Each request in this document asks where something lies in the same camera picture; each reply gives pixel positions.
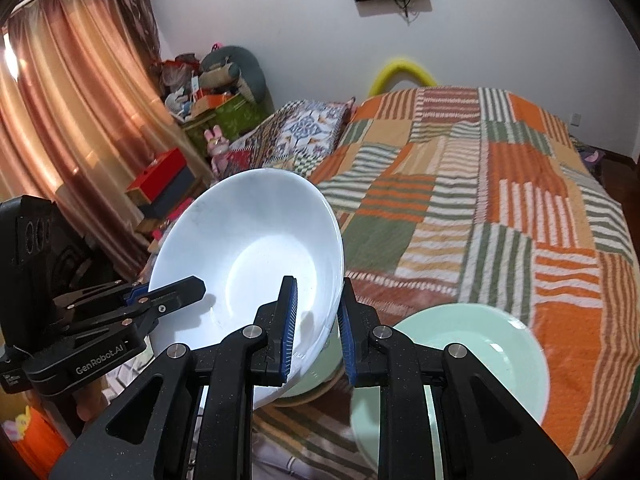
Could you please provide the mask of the person's left hand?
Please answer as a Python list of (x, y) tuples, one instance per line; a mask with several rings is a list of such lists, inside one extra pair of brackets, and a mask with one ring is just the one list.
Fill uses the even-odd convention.
[(76, 396), (76, 411), (78, 417), (87, 424), (99, 417), (107, 407), (108, 401), (104, 396), (102, 382), (92, 382), (80, 389)]

